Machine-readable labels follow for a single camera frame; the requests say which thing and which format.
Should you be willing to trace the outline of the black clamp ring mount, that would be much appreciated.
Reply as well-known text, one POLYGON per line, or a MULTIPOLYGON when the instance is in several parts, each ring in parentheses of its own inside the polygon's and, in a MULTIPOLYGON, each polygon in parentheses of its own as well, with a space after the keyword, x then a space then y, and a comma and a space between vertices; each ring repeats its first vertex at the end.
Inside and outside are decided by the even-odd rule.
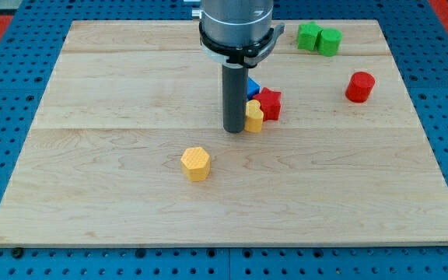
POLYGON ((213 61, 227 68, 255 68, 275 48, 278 38, 285 31, 285 24, 270 28, 259 41, 248 46, 226 46, 212 40, 199 23, 200 45, 204 53, 213 61))

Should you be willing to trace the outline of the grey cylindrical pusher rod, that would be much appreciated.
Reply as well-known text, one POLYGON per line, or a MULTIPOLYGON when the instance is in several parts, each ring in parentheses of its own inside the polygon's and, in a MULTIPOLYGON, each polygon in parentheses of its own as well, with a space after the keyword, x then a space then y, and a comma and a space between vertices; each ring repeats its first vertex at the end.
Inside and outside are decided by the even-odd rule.
POLYGON ((247 68, 222 66, 222 119, 227 132, 240 133, 244 130, 247 80, 247 68))

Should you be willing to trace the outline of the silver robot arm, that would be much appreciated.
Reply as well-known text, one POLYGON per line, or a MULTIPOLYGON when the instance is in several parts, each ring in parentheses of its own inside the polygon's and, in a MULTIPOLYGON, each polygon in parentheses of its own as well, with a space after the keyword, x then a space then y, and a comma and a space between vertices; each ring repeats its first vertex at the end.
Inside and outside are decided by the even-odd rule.
POLYGON ((273 26, 272 0, 201 0, 198 30, 204 53, 222 66, 223 128, 245 128, 248 72, 274 50, 285 24, 273 26))

